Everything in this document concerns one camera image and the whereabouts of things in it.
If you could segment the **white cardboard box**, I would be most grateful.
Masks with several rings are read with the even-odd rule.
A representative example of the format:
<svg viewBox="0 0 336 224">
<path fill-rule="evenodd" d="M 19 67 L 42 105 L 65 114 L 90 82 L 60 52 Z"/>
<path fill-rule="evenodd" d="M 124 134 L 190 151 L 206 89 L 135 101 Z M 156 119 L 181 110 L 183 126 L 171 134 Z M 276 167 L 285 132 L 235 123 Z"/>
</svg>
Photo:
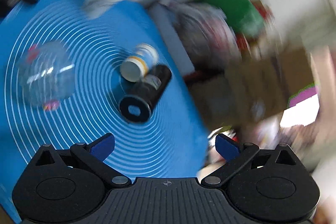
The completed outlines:
<svg viewBox="0 0 336 224">
<path fill-rule="evenodd" d="M 194 73 L 195 68 L 179 38 L 174 24 L 177 17 L 172 12 L 174 4 L 180 0 L 150 0 L 148 12 L 157 26 L 171 58 L 182 76 Z"/>
</svg>

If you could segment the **blue silicone baking mat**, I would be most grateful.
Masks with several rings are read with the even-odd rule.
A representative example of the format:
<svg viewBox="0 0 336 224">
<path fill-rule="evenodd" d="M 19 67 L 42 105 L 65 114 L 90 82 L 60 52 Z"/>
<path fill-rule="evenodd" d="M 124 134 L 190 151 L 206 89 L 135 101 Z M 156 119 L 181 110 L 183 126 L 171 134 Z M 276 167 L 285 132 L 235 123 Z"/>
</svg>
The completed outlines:
<svg viewBox="0 0 336 224">
<path fill-rule="evenodd" d="M 20 5 L 1 22 L 1 206 L 18 223 L 11 194 L 42 144 L 68 149 L 112 133 L 106 163 L 129 178 L 194 177 L 205 162 L 207 130 L 154 22 L 141 5 L 123 1 L 89 20 L 84 0 Z M 18 82 L 18 61 L 29 47 L 58 40 L 75 65 L 75 92 L 58 110 L 30 106 Z M 172 79 L 150 119 L 129 123 L 118 103 L 130 83 L 119 72 L 135 46 L 146 43 Z"/>
</svg>

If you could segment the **clear glass jar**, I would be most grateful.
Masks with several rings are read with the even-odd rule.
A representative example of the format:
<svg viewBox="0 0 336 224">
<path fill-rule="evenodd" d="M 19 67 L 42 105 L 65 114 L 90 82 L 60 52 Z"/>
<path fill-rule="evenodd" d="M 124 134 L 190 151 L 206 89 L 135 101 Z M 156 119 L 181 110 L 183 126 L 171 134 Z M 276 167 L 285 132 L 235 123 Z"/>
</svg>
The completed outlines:
<svg viewBox="0 0 336 224">
<path fill-rule="evenodd" d="M 31 106 L 54 111 L 75 91 L 75 64 L 60 41 L 34 44 L 18 63 L 18 80 Z"/>
</svg>

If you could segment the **green bag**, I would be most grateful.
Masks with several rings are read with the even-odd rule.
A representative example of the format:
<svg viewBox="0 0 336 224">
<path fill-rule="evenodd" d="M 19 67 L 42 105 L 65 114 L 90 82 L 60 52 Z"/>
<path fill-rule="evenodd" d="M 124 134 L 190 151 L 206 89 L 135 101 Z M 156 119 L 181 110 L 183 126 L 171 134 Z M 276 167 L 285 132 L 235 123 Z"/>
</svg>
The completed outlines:
<svg viewBox="0 0 336 224">
<path fill-rule="evenodd" d="M 236 34 L 256 38 L 264 31 L 264 19 L 250 0 L 193 0 L 220 8 Z"/>
</svg>

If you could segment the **lower brown cardboard box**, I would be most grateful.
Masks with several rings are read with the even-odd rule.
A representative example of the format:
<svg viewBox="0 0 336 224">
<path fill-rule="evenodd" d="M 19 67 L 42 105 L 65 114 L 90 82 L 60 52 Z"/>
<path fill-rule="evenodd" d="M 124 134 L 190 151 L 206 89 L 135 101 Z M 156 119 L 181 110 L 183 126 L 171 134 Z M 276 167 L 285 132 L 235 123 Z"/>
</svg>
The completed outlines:
<svg viewBox="0 0 336 224">
<path fill-rule="evenodd" d="M 304 48 L 231 66 L 189 91 L 212 130 L 258 123 L 317 94 Z"/>
</svg>

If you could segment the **black cylindrical bottle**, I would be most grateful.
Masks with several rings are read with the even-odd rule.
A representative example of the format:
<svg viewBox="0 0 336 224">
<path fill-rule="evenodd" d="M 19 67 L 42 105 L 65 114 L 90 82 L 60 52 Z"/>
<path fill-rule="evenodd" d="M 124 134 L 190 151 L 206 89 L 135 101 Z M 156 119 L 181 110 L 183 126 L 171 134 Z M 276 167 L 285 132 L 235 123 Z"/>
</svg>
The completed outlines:
<svg viewBox="0 0 336 224">
<path fill-rule="evenodd" d="M 172 73 L 168 66 L 158 64 L 136 82 L 119 103 L 121 115 L 133 123 L 145 123 L 152 116 L 165 92 Z"/>
</svg>

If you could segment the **clear plastic bag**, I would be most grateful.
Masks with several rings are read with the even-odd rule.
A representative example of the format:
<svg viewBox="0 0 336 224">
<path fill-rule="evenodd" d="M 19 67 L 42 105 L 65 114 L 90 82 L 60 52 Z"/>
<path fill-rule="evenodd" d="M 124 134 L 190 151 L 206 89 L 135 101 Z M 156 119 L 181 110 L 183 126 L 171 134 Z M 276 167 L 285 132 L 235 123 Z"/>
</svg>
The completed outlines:
<svg viewBox="0 0 336 224">
<path fill-rule="evenodd" d="M 242 56 L 224 12 L 206 3 L 179 3 L 173 7 L 176 30 L 196 68 L 224 69 Z"/>
</svg>

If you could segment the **sailboat print paper cup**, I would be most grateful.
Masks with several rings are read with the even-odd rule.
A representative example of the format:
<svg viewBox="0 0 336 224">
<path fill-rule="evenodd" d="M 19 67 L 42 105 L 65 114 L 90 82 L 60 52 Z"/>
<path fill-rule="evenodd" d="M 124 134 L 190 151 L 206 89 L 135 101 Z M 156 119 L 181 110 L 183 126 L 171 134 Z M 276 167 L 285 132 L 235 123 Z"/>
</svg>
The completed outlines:
<svg viewBox="0 0 336 224">
<path fill-rule="evenodd" d="M 139 44 L 120 66 L 121 76 L 129 82 L 135 83 L 146 76 L 159 59 L 156 49 L 149 44 Z"/>
</svg>

